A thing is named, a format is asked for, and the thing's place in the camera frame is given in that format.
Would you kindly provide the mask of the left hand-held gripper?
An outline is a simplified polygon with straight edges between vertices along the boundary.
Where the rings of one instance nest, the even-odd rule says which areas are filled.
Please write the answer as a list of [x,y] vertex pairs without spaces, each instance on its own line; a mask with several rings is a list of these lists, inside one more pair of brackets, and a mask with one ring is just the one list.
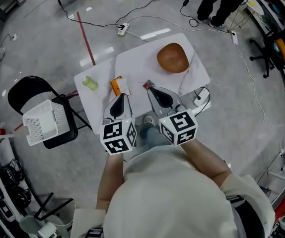
[[104,118],[121,119],[104,124],[100,130],[100,142],[109,155],[117,155],[133,150],[137,130],[135,118],[131,118],[132,109],[128,95],[125,93],[115,97],[104,111]]

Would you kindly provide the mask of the black office chair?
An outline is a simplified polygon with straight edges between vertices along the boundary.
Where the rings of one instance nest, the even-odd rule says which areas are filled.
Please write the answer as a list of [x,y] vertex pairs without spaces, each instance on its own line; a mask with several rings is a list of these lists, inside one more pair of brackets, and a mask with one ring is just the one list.
[[285,33],[284,30],[278,33],[269,32],[263,39],[264,46],[260,46],[254,39],[249,39],[250,44],[254,44],[261,55],[258,57],[250,57],[250,61],[264,60],[266,73],[264,78],[268,78],[270,70],[276,68],[277,70],[285,69]]

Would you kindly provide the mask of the person's right forearm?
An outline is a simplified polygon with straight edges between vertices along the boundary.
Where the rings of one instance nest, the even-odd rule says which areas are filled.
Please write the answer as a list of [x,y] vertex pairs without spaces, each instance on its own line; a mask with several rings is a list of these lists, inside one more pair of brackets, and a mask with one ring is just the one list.
[[190,140],[180,146],[198,171],[214,181],[217,186],[221,187],[231,174],[227,163],[197,139]]

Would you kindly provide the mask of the small white appliance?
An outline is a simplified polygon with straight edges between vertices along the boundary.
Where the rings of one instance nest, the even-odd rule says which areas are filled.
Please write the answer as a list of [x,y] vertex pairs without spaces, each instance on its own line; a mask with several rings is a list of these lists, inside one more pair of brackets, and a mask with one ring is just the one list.
[[40,230],[38,230],[38,234],[41,238],[57,238],[58,235],[56,231],[56,226],[51,222],[47,222]]

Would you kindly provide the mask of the white marble table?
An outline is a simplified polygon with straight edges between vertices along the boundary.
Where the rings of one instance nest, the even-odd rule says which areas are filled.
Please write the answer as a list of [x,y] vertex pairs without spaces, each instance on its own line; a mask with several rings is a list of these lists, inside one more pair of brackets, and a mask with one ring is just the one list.
[[[166,45],[177,43],[182,46],[190,67],[182,73],[169,73],[157,61],[157,53]],[[93,91],[82,84],[82,77],[90,76],[98,83]],[[151,111],[151,105],[143,84],[150,80],[156,86],[169,89],[179,96],[186,95],[210,83],[210,77],[193,46],[183,33],[167,36],[143,44],[101,62],[74,77],[76,89],[95,134],[100,133],[103,113],[115,97],[110,81],[118,76],[127,79],[129,101],[133,116],[139,117]]]

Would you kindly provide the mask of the person's cream shirt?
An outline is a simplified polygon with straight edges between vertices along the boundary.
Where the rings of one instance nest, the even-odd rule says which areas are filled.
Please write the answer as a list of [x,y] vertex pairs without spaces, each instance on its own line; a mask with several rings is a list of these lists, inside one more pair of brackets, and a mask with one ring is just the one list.
[[251,176],[219,187],[181,147],[134,157],[123,179],[107,210],[75,210],[71,238],[268,238],[275,222]]

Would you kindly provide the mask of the person's blue jeans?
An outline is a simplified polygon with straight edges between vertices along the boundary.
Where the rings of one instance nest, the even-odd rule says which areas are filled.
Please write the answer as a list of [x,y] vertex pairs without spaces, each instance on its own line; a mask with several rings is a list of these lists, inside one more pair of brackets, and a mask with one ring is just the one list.
[[160,133],[159,127],[152,123],[143,124],[140,130],[142,149],[145,152],[159,153],[169,149],[172,143]]

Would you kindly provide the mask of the overturned black-legged stool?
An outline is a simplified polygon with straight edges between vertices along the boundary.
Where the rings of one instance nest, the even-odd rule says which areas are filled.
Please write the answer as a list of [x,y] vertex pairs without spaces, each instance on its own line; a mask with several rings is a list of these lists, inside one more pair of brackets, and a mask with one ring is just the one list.
[[54,194],[50,193],[36,212],[26,215],[19,222],[20,228],[29,238],[41,238],[38,234],[38,230],[47,222],[51,222],[56,226],[57,238],[70,238],[72,221],[64,223],[60,217],[60,213],[64,207],[73,202],[73,199],[56,199],[53,196]]

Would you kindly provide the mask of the orange tissue packet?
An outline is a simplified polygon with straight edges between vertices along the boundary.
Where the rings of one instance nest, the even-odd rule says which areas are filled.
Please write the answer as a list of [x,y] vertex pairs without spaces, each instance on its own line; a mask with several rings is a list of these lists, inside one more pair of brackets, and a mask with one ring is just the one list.
[[110,81],[111,89],[115,96],[119,96],[122,93],[130,95],[130,91],[127,85],[127,79],[125,77],[118,76]]

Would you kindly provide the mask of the person's grey shoe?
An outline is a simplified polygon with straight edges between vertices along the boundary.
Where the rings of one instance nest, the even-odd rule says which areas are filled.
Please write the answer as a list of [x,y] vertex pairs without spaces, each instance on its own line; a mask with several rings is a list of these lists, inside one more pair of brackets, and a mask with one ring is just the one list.
[[151,115],[146,115],[142,119],[144,125],[152,125],[155,126],[154,118]]

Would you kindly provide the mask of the white adapter box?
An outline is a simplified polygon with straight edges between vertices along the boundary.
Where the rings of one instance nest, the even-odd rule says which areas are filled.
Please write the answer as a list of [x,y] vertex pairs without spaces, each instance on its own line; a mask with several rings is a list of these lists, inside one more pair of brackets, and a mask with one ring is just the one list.
[[203,87],[199,94],[197,94],[194,100],[194,105],[200,107],[205,100],[210,96],[210,92],[206,87]]

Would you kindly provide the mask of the pile of black headsets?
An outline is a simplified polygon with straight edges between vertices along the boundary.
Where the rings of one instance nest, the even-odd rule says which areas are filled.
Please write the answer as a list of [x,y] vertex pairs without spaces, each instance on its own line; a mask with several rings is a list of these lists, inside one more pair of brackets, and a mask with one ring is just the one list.
[[24,180],[22,172],[16,171],[11,166],[4,166],[0,168],[0,179],[14,205],[19,210],[24,210],[31,202],[31,193],[29,189],[19,186],[20,182]]

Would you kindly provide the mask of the person's left forearm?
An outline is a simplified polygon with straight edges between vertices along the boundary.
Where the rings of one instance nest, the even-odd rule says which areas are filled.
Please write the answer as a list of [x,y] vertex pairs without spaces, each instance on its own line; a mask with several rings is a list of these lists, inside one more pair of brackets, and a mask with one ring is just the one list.
[[113,195],[124,182],[123,170],[123,154],[107,157],[98,188],[96,209],[107,210]]

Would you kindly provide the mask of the brown wooden bowl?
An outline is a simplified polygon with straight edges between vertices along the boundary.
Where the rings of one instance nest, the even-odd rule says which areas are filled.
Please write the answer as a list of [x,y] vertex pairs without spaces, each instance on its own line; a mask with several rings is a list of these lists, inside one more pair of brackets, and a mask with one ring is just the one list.
[[182,73],[189,68],[189,61],[181,45],[170,43],[157,53],[160,67],[171,73]]

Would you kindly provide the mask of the black folding chair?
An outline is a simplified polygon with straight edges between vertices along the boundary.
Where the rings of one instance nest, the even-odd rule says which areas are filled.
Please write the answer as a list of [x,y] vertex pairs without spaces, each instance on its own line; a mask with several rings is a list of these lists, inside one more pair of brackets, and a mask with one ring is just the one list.
[[46,80],[38,76],[26,76],[18,81],[8,93],[8,102],[17,113],[23,116],[26,113],[22,111],[25,104],[33,97],[46,92],[54,94],[55,98],[51,99],[52,102],[64,106],[70,126],[69,132],[42,142],[47,149],[52,149],[75,140],[78,136],[78,130],[83,127],[91,128],[90,124],[70,105],[70,99],[78,96],[78,93],[71,95],[59,94]]

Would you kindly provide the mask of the green drink bottle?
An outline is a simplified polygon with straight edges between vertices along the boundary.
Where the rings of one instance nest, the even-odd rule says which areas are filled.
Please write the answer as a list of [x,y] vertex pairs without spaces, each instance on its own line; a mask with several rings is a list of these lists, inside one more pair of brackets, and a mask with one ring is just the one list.
[[83,76],[81,81],[84,86],[93,91],[98,89],[98,83],[94,81],[90,76]]

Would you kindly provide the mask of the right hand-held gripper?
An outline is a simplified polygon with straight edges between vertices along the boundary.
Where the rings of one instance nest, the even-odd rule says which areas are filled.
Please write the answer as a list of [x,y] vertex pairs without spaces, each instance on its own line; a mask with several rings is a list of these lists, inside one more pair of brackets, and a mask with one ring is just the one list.
[[153,86],[147,91],[152,110],[159,118],[160,133],[174,146],[193,140],[198,123],[191,109],[183,104],[175,107],[179,96],[166,88]]

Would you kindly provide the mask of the white perforated basket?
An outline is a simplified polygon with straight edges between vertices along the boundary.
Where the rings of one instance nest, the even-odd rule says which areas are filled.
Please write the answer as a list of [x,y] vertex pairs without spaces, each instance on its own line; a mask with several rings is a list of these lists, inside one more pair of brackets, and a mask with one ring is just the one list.
[[28,130],[26,138],[30,146],[70,131],[64,106],[49,99],[24,113],[22,119]]

